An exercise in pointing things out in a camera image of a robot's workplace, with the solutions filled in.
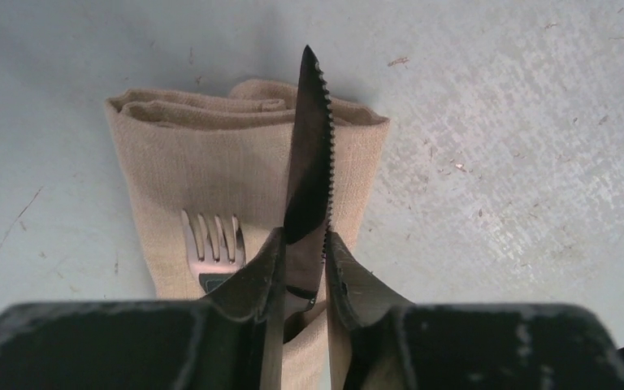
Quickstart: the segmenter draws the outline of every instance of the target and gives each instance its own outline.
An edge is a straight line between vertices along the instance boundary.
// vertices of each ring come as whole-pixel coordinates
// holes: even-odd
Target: speck
[[[390,63],[388,63],[388,67],[393,67],[395,65],[398,65],[399,63],[407,63],[408,61],[410,61],[410,59],[407,57],[396,58]]]

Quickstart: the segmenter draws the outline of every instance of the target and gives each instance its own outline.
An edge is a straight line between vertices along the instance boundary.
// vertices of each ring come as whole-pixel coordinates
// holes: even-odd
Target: fork
[[[220,216],[214,216],[215,232],[211,231],[202,213],[197,215],[197,229],[194,228],[187,211],[180,212],[180,219],[183,223],[190,273],[205,293],[211,293],[245,266],[245,239],[241,223],[235,215],[231,217],[233,245],[229,247]],[[213,236],[216,236],[218,247],[214,247]]]

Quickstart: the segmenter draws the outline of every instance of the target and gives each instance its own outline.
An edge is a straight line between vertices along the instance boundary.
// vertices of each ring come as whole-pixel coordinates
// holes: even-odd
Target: beige napkin
[[[180,210],[238,215],[250,260],[283,224],[297,88],[249,80],[228,98],[130,89],[106,100],[137,233],[160,299],[202,295],[185,260]],[[355,246],[389,121],[332,99],[332,223]],[[327,350],[324,286],[307,327],[284,345],[282,389],[318,386]]]

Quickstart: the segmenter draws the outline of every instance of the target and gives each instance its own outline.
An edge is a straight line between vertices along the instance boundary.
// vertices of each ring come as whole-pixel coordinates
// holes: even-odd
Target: stain
[[[391,61],[390,63],[388,63],[388,67],[396,66],[399,63],[407,63],[409,61],[410,61],[410,58],[407,58],[407,57],[396,58],[393,61]]]
[[[567,157],[566,157],[566,156],[564,156],[563,154],[559,154],[559,155],[557,155],[557,156],[556,156],[556,160],[560,160],[560,159],[562,159],[562,158],[563,158],[563,159],[565,159],[565,161],[563,161],[564,163],[567,163],[567,162],[569,162],[570,160],[572,160],[572,159],[573,159],[572,157],[568,157],[568,158],[567,158]]]

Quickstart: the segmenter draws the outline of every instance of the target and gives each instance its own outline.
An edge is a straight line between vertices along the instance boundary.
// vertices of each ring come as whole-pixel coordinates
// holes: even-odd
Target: fork tine
[[[223,230],[221,217],[215,215],[214,223],[216,224],[216,242],[219,243],[219,254],[214,256],[214,260],[216,262],[220,262],[222,260],[230,261],[230,256],[228,256],[228,246],[226,245],[226,232]]]
[[[200,223],[200,236],[202,238],[202,244],[204,245],[204,257],[201,258],[201,260],[214,261],[214,245],[211,243],[211,234],[204,219],[204,215],[202,215],[202,213],[198,214],[197,220]]]
[[[200,255],[197,252],[195,231],[193,230],[193,226],[190,224],[190,218],[188,217],[187,211],[180,211],[180,220],[183,223],[183,236],[185,237],[185,251],[188,255],[188,263],[204,260],[200,258]]]
[[[241,221],[234,214],[231,217],[233,222],[233,243],[236,248],[233,250],[233,262],[242,267],[245,265],[245,239],[243,238],[243,231],[241,229]]]

